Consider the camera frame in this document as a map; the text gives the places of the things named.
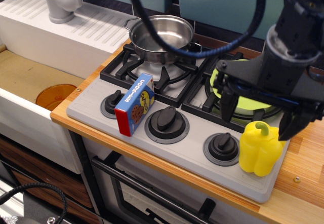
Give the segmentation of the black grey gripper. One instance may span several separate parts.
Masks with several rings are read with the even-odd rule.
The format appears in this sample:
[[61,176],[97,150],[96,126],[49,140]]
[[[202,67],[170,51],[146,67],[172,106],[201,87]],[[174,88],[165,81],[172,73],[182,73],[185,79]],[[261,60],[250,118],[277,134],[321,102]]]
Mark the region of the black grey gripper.
[[323,117],[323,84],[310,67],[323,53],[320,31],[270,28],[264,52],[251,60],[220,60],[213,86],[221,94],[220,113],[230,122],[239,97],[282,108],[280,141]]

